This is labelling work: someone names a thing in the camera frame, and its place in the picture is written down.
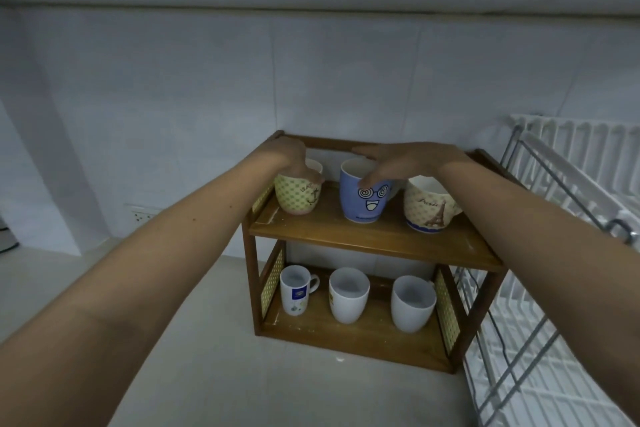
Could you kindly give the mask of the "person's right hand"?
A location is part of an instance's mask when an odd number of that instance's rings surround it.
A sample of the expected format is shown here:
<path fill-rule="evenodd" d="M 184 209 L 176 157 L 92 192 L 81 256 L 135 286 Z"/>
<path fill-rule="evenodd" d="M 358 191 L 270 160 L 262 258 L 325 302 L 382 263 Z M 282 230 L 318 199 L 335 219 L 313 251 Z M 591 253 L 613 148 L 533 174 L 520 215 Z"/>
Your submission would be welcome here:
<path fill-rule="evenodd" d="M 438 142 L 370 144 L 355 146 L 351 151 L 375 161 L 376 166 L 396 165 L 396 180 L 418 175 L 438 178 L 449 164 L 472 162 L 460 148 Z"/>

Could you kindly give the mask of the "person's left hand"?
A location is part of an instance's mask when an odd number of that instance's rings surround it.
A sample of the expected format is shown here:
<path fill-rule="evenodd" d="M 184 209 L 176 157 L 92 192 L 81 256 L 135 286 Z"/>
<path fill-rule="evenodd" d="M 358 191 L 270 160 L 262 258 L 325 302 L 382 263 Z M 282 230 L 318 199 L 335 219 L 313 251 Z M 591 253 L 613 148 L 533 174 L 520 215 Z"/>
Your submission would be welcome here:
<path fill-rule="evenodd" d="M 276 174 L 283 174 L 294 178 L 294 163 L 307 163 L 307 148 L 305 144 L 292 137 L 280 136 L 263 142 L 257 149 L 257 154 L 267 157 L 273 162 Z"/>

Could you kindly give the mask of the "green dotted anchor mug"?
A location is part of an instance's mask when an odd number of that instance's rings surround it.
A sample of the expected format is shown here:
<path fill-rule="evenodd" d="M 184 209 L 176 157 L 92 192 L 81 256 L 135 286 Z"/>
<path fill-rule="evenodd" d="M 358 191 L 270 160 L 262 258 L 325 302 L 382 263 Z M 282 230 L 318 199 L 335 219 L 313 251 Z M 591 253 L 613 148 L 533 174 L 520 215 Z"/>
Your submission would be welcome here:
<path fill-rule="evenodd" d="M 280 208 L 297 216 L 309 214 L 316 208 L 322 190 L 320 183 L 283 174 L 275 177 L 274 187 Z"/>

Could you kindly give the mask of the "blue cartoon face mug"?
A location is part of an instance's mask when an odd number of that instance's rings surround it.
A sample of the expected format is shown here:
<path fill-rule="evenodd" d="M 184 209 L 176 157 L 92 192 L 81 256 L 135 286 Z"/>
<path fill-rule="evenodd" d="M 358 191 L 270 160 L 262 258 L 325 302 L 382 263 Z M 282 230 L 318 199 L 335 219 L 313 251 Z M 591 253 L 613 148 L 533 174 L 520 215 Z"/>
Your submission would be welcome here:
<path fill-rule="evenodd" d="M 360 188 L 360 181 L 375 168 L 376 162 L 363 157 L 350 158 L 341 164 L 339 198 L 347 220 L 360 224 L 377 221 L 393 195 L 392 180 L 381 180 L 372 187 Z"/>

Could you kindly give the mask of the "person's right forearm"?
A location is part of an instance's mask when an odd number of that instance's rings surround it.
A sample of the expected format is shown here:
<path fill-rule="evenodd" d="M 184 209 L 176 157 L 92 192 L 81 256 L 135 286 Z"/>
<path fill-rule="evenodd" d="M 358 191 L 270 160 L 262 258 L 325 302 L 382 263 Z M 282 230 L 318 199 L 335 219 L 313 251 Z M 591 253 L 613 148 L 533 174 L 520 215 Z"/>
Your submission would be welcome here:
<path fill-rule="evenodd" d="M 574 356 L 640 425 L 640 253 L 445 145 L 434 171 Z"/>

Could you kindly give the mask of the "person's left forearm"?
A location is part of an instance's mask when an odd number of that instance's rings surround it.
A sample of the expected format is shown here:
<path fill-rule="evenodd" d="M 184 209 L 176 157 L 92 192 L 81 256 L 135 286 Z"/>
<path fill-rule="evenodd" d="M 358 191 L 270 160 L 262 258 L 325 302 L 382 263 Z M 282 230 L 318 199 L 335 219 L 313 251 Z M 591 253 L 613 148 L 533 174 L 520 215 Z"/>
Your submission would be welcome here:
<path fill-rule="evenodd" d="M 137 229 L 0 344 L 0 427 L 106 427 L 268 181 L 255 151 Z"/>

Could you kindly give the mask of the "two-tier wooden shelf rack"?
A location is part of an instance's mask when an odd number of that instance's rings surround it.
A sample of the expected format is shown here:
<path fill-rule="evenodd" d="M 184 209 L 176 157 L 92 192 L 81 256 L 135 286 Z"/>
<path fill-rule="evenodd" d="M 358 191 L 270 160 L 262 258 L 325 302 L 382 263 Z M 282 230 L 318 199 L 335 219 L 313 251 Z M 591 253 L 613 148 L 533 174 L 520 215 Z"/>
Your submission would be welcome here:
<path fill-rule="evenodd" d="M 442 232 L 421 234 L 404 222 L 402 205 L 394 198 L 377 222 L 348 221 L 340 209 L 336 181 L 323 186 L 319 204 L 303 216 L 284 212 L 269 185 L 247 212 L 241 229 L 256 335 L 446 373 L 462 366 L 508 272 L 465 216 L 454 218 Z M 393 281 L 370 277 L 364 313 L 354 324 L 342 325 L 330 311 L 331 271 L 308 266 L 321 283 L 307 311 L 289 316 L 279 276 L 291 241 L 435 264 L 436 312 L 420 332 L 400 332 L 390 313 Z"/>

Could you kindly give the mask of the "cream tower print mug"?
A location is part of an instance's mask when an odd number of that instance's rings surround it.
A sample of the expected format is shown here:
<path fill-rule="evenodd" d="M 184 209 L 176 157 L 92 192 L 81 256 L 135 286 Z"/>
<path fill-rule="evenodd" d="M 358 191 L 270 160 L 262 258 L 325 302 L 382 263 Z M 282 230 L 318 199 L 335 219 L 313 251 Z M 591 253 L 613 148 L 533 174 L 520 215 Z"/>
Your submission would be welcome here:
<path fill-rule="evenodd" d="M 414 230 L 434 234 L 444 230 L 463 210 L 433 177 L 414 176 L 404 190 L 404 216 Z"/>

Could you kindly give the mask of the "white mug with blue label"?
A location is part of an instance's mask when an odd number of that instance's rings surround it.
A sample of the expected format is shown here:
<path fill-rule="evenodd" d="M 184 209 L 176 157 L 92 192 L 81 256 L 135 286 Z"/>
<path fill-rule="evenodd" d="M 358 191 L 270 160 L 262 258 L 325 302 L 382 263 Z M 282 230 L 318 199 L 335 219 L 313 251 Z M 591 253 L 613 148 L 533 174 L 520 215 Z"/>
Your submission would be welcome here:
<path fill-rule="evenodd" d="M 307 268 L 294 264 L 285 267 L 280 273 L 280 294 L 286 314 L 300 316 L 308 306 L 311 293 L 319 287 L 319 277 Z"/>

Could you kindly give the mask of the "white mug with yellow print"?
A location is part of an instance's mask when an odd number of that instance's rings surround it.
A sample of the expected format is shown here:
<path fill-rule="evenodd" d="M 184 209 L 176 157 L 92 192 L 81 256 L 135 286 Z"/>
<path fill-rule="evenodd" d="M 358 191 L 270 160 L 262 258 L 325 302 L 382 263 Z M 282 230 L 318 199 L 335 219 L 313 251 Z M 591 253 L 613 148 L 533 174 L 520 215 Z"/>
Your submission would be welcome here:
<path fill-rule="evenodd" d="M 333 317 L 344 325 L 362 315 L 371 289 L 367 275 L 355 268 L 339 268 L 329 280 L 329 302 Z"/>

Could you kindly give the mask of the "plain white mug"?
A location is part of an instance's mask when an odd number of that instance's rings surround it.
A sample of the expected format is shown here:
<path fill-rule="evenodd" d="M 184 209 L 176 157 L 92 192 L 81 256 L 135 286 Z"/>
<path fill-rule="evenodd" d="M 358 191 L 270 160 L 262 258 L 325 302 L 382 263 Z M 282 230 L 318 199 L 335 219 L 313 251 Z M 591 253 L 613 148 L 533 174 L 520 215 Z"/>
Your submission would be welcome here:
<path fill-rule="evenodd" d="M 432 316 L 437 303 L 432 281 L 410 275 L 394 281 L 391 295 L 391 315 L 398 330 L 414 334 L 422 329 Z"/>

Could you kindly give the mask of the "white plastic dish rack tray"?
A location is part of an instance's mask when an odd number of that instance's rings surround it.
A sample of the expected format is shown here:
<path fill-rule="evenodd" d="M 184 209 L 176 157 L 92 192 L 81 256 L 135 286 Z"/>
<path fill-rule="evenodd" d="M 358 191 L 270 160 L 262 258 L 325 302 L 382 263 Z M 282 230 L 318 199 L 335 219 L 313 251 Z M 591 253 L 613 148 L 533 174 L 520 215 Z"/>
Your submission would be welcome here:
<path fill-rule="evenodd" d="M 558 154 L 568 155 L 575 167 L 640 217 L 640 124 L 511 115 L 511 137 L 517 125 L 539 137 Z M 471 427 L 478 427 L 475 403 L 474 411 Z"/>

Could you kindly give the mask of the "white wall socket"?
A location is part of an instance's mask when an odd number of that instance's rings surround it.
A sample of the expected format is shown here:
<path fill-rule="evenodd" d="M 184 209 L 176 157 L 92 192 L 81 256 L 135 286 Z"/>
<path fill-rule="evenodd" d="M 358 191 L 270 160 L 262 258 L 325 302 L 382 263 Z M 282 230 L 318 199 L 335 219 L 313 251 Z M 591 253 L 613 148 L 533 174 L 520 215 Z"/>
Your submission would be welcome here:
<path fill-rule="evenodd" d="M 162 209 L 149 206 L 128 204 L 127 209 L 132 215 L 133 223 L 139 227 L 161 213 Z"/>

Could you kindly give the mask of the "grey metal dish rack frame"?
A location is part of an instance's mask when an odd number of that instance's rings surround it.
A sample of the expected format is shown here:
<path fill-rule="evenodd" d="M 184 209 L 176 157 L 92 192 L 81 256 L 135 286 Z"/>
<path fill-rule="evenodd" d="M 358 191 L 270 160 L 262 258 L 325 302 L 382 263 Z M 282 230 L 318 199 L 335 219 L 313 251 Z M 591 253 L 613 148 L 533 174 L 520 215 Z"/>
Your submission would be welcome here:
<path fill-rule="evenodd" d="M 522 125 L 515 127 L 499 170 L 640 253 L 640 217 Z M 464 367 L 478 427 L 636 427 L 511 271 Z"/>

